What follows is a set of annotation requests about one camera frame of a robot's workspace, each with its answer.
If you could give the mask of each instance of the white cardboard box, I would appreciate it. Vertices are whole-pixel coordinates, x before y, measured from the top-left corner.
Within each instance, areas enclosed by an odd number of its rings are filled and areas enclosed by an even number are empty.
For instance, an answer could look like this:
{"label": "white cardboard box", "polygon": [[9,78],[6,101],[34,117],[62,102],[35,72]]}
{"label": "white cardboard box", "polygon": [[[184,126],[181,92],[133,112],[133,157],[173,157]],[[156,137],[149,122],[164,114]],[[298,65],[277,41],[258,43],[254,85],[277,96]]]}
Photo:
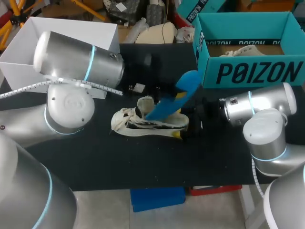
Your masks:
{"label": "white cardboard box", "polygon": [[[116,24],[30,17],[0,57],[0,69],[13,90],[46,80],[33,68],[36,44],[44,31],[61,33],[120,53]],[[46,93],[47,87],[31,91]],[[90,89],[90,94],[94,98],[106,96],[105,92],[98,89]]]}

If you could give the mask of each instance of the black tabletop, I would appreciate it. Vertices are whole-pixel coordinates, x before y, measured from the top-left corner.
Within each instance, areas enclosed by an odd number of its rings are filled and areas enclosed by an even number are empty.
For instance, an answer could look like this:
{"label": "black tabletop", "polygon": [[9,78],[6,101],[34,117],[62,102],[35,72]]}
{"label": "black tabletop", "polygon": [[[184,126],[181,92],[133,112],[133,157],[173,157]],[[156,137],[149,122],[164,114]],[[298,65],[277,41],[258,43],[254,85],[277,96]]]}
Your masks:
{"label": "black tabletop", "polygon": [[[183,73],[196,69],[191,44],[121,45],[121,53],[139,58],[147,52],[161,56],[161,77],[178,80]],[[289,117],[287,142],[305,145],[305,93],[294,87],[297,114]],[[3,82],[0,92],[9,86]],[[249,89],[199,88],[196,98],[219,98]],[[135,107],[138,97],[108,94],[95,99],[92,121],[79,134],[27,148],[52,173],[74,191],[138,187],[174,187],[202,185],[253,184],[251,157],[242,128],[211,129],[200,138],[183,142],[158,136],[126,137],[109,134],[112,115],[122,107]],[[46,94],[22,93],[0,100],[0,109],[40,105]],[[272,178],[258,175],[260,183]]]}

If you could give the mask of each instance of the white cable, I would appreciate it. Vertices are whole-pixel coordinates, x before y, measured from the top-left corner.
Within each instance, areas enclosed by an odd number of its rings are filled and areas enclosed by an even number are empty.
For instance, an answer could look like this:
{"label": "white cable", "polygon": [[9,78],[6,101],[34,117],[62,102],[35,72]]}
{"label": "white cable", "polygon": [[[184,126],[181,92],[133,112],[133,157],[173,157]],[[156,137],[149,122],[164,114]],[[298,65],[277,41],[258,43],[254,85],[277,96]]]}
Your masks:
{"label": "white cable", "polygon": [[76,86],[80,86],[80,87],[84,87],[84,88],[90,88],[90,87],[94,87],[103,91],[107,91],[107,92],[111,92],[114,94],[118,94],[118,95],[123,95],[123,92],[112,89],[110,87],[106,87],[104,85],[100,85],[97,83],[92,83],[92,82],[88,82],[88,81],[83,81],[83,80],[74,80],[74,79],[64,79],[64,78],[58,78],[57,80],[49,80],[49,81],[44,81],[44,82],[40,82],[40,83],[34,83],[32,85],[26,86],[26,87],[22,87],[19,88],[17,90],[13,90],[11,92],[7,92],[4,94],[0,94],[0,99],[4,99],[16,94],[20,94],[22,92],[27,92],[32,90],[33,88],[37,88],[37,87],[41,87],[41,86],[47,86],[47,85],[51,85],[51,84],[61,84],[61,83],[71,83],[74,84]]}
{"label": "white cable", "polygon": [[253,178],[254,178],[255,185],[257,187],[257,190],[258,190],[259,194],[261,194],[262,198],[264,198],[264,193],[261,189],[261,186],[258,183],[258,179],[257,179],[257,175],[256,175],[256,169],[255,169],[255,162],[253,160],[253,157],[251,157],[251,160],[252,160],[252,173],[253,173]]}
{"label": "white cable", "polygon": [[106,87],[104,85],[100,85],[97,83],[92,83],[92,82],[88,82],[88,81],[84,81],[84,80],[76,80],[76,79],[72,79],[72,78],[60,78],[60,77],[56,77],[56,76],[51,76],[51,75],[45,75],[44,76],[47,79],[52,79],[53,81],[61,81],[63,83],[69,83],[69,84],[73,84],[75,86],[81,86],[81,87],[85,87],[83,84],[85,85],[90,85],[91,87],[103,90],[103,91],[107,91],[107,92],[111,92],[114,94],[118,94],[118,95],[123,95],[123,92],[119,91],[119,90],[115,90],[113,88],[110,87]]}
{"label": "white cable", "polygon": [[30,91],[32,90],[33,88],[37,88],[37,87],[41,87],[41,86],[47,86],[47,85],[51,85],[51,84],[61,84],[62,82],[60,81],[44,81],[44,82],[40,82],[40,83],[35,83],[33,85],[29,85],[29,86],[26,86],[26,87],[22,87],[20,89],[17,89],[17,90],[13,90],[11,92],[7,92],[7,93],[4,93],[4,94],[0,94],[0,99],[3,99],[3,98],[7,98],[7,97],[10,97],[10,96],[13,96],[13,95],[16,95],[16,94],[20,94],[22,92],[27,92],[27,91]]}

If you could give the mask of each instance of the white plastic bag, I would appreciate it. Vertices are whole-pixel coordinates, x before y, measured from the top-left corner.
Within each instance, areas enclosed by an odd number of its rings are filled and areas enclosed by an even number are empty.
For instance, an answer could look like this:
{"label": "white plastic bag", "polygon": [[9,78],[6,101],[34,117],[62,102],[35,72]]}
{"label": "white plastic bag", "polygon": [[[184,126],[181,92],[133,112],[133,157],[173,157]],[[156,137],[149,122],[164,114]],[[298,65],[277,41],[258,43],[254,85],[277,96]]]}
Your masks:
{"label": "white plastic bag", "polygon": [[195,28],[194,27],[182,27],[178,29],[176,35],[177,43],[192,43],[194,41]]}
{"label": "white plastic bag", "polygon": [[139,20],[130,30],[129,34],[127,35],[127,37],[123,41],[123,43],[125,43],[125,44],[134,43],[137,40],[140,32],[144,31],[147,28],[148,28],[148,24],[146,23],[146,19],[141,18],[141,20]]}

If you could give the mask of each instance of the gray floor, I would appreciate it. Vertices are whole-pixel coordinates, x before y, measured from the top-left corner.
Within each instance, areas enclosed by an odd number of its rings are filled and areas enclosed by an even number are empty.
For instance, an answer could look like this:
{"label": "gray floor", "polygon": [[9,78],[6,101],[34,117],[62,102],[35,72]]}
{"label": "gray floor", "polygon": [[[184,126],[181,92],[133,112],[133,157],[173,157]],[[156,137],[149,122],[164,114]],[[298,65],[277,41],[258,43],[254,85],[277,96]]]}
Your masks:
{"label": "gray floor", "polygon": [[244,229],[238,192],[187,197],[184,204],[134,213],[129,190],[75,192],[77,229]]}

